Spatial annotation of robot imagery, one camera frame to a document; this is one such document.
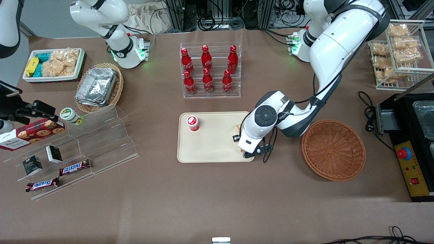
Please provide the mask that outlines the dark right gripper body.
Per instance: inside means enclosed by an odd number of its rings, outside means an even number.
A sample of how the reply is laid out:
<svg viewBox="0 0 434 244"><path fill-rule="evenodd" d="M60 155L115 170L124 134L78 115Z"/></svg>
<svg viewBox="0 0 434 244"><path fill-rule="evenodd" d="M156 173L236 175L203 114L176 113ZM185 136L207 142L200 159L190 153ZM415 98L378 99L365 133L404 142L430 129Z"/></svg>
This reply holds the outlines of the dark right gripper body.
<svg viewBox="0 0 434 244"><path fill-rule="evenodd" d="M0 117L8 119L10 115L23 107L23 100L20 96L23 90L3 81L0 83Z"/></svg>

